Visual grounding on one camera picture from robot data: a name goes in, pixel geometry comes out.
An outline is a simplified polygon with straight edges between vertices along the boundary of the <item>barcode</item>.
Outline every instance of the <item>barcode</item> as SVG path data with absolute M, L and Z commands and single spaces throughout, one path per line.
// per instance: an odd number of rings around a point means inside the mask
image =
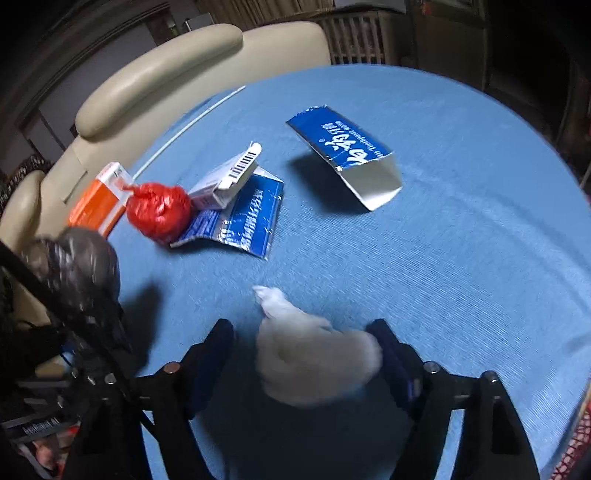
M 233 179 L 238 179 L 238 177 L 242 175 L 242 172 L 244 172 L 251 165 L 255 158 L 256 153 L 247 150 L 240 161 L 232 167 L 228 176 Z

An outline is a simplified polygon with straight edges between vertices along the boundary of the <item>orange box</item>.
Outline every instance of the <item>orange box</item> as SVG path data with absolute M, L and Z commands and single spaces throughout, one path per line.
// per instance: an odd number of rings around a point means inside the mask
M 125 204 L 131 192 L 123 190 L 123 187 L 133 182 L 131 175 L 119 163 L 109 163 L 70 212 L 68 225 L 96 230 L 106 238 L 125 213 Z

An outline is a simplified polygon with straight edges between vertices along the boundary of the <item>dark plastic bag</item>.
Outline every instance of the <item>dark plastic bag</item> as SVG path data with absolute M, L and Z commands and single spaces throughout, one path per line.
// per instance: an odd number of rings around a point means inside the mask
M 130 350 L 118 301 L 119 261 L 105 238 L 93 230 L 69 227 L 56 239 L 36 238 L 22 256 L 65 305 L 83 313 L 107 348 Z M 61 323 L 50 318 L 54 324 Z M 78 349 L 86 347 L 78 338 L 75 342 Z

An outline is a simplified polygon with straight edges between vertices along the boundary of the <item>chair armrest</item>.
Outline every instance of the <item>chair armrest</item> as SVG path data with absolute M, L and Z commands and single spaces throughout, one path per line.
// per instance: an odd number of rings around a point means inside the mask
M 32 171 L 18 185 L 0 218 L 0 240 L 20 253 L 24 242 L 34 235 L 41 212 L 41 181 L 45 174 Z
M 83 138 L 95 137 L 149 93 L 195 65 L 241 45 L 238 27 L 218 24 L 185 33 L 150 50 L 114 73 L 86 99 L 76 115 L 78 133 Z

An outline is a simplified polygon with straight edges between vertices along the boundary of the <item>tied plastic bag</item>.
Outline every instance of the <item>tied plastic bag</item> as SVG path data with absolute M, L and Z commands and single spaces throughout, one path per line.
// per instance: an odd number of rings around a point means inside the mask
M 56 239 L 35 238 L 22 253 L 31 271 L 62 303 L 82 312 L 88 327 L 107 348 L 131 350 L 119 305 L 119 261 L 98 232 L 66 228 Z M 60 319 L 50 315 L 52 323 Z M 74 338 L 78 350 L 86 346 Z
M 254 287 L 265 318 L 256 367 L 270 397 L 296 407 L 326 403 L 366 384 L 382 366 L 378 341 L 294 307 L 278 288 Z
M 191 220 L 191 199 L 181 187 L 144 183 L 125 187 L 127 218 L 143 235 L 160 244 L 174 242 Z

